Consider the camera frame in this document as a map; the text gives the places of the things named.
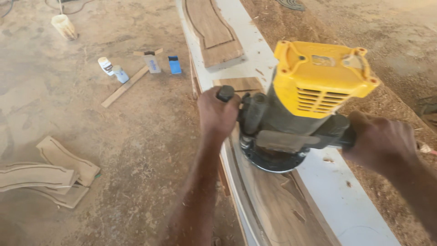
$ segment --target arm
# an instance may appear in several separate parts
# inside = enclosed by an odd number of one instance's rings
[[[386,177],[436,240],[437,176],[419,158],[412,127],[358,111],[352,112],[349,119],[357,140],[353,148],[343,150],[344,156]]]
[[[160,246],[211,244],[220,148],[234,129],[240,104],[238,95],[227,103],[218,100],[219,89],[205,91],[198,100],[200,147]]]

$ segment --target small plastic bottle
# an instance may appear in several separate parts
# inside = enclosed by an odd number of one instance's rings
[[[120,81],[122,84],[129,80],[129,76],[123,71],[120,65],[114,65],[112,67],[112,71],[117,76],[118,81]]]
[[[113,75],[114,72],[112,71],[112,64],[106,57],[100,57],[99,60],[97,60],[100,64],[100,67],[107,73],[108,75]]]

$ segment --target wooden board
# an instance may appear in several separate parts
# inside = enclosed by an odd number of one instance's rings
[[[214,85],[225,84],[239,93],[264,91],[256,77],[214,80]],[[254,224],[258,225],[259,233],[265,235],[259,237],[260,245],[340,245],[318,208],[314,208],[311,196],[303,194],[294,174],[285,177],[250,164],[240,149],[238,126],[225,144],[231,145],[236,162],[242,163],[239,174],[256,215]]]
[[[29,186],[71,187],[76,171],[52,165],[22,165],[0,170],[0,192]]]
[[[101,105],[105,108],[109,107],[115,100],[123,95],[130,87],[132,87],[141,77],[143,77],[149,71],[149,67],[143,67],[138,73],[118,88],[112,95],[110,95]]]
[[[22,189],[44,196],[54,203],[68,208],[74,208],[89,190],[89,188],[82,185],[73,185],[65,195],[61,195],[47,192],[41,187],[25,187]]]
[[[73,155],[51,136],[44,138],[36,147],[48,163],[75,170],[79,174],[77,181],[84,186],[90,186],[100,171],[98,166]]]
[[[220,14],[215,0],[183,0],[185,18],[201,47],[205,67],[243,55],[234,30]]]

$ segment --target white painted board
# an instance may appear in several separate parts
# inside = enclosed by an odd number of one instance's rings
[[[210,68],[205,68],[203,65],[200,46],[196,43],[185,21],[182,1],[176,0],[176,6],[203,91],[211,88],[212,81],[215,79],[239,77],[258,77],[267,91],[273,74],[273,69],[269,67],[274,68],[277,60],[258,28],[251,24],[252,19],[240,1],[220,0],[217,1],[217,6],[221,9],[224,19],[234,29],[243,46],[244,55]],[[330,163],[324,162],[323,157],[326,155],[329,155],[335,164],[329,165]],[[222,157],[226,174],[232,182],[238,177],[235,177],[231,171],[226,151],[223,148]],[[311,150],[305,161],[298,167],[298,171],[309,193],[343,246],[400,245],[336,149]],[[352,184],[351,188],[346,186],[346,181]],[[238,196],[234,184],[231,183],[230,187],[236,199],[244,199]],[[248,244],[257,245],[253,230],[245,221],[248,215],[242,211],[241,207],[237,210]]]

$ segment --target yellow router motor housing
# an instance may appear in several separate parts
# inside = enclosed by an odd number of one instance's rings
[[[295,116],[327,117],[351,97],[365,97],[380,80],[361,47],[279,41],[273,88],[284,107]]]

